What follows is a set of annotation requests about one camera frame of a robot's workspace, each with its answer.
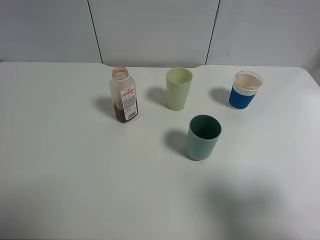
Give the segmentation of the clear plastic beverage bottle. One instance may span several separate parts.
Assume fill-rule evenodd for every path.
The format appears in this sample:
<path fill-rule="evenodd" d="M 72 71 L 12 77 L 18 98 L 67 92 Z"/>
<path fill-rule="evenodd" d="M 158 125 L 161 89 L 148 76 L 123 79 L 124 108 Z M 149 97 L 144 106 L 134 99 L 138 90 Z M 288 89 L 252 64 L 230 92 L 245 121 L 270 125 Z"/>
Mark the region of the clear plastic beverage bottle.
<path fill-rule="evenodd" d="M 126 67 L 112 70 L 109 90 L 117 120 L 126 123 L 139 113 L 135 80 Z"/>

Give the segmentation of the pale green plastic cup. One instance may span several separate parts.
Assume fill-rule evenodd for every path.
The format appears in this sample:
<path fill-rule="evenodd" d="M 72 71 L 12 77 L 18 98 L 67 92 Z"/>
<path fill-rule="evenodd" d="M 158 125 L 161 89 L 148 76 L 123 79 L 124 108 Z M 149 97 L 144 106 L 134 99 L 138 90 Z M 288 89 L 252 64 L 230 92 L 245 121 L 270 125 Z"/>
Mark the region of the pale green plastic cup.
<path fill-rule="evenodd" d="M 193 74 L 186 68 L 174 67 L 167 71 L 165 77 L 168 108 L 181 111 L 186 104 Z"/>

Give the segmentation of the blue sleeved paper cup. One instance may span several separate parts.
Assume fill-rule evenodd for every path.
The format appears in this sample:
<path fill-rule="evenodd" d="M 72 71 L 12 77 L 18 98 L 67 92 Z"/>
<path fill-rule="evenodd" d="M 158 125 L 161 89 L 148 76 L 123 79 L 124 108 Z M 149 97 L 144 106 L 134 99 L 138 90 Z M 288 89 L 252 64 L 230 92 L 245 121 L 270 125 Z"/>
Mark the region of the blue sleeved paper cup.
<path fill-rule="evenodd" d="M 263 79 L 252 71 L 243 70 L 235 74 L 229 104 L 235 110 L 244 110 L 263 85 Z"/>

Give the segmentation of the teal plastic cup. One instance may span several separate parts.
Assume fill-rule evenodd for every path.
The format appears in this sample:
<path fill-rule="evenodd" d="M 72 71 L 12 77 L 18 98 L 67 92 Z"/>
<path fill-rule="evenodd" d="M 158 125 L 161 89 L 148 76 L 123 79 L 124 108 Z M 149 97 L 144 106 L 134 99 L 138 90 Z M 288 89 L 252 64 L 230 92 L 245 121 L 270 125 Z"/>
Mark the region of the teal plastic cup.
<path fill-rule="evenodd" d="M 202 161 L 207 159 L 222 133 L 222 126 L 218 120 L 210 115 L 197 115 L 190 120 L 187 140 L 186 153 L 195 160 Z"/>

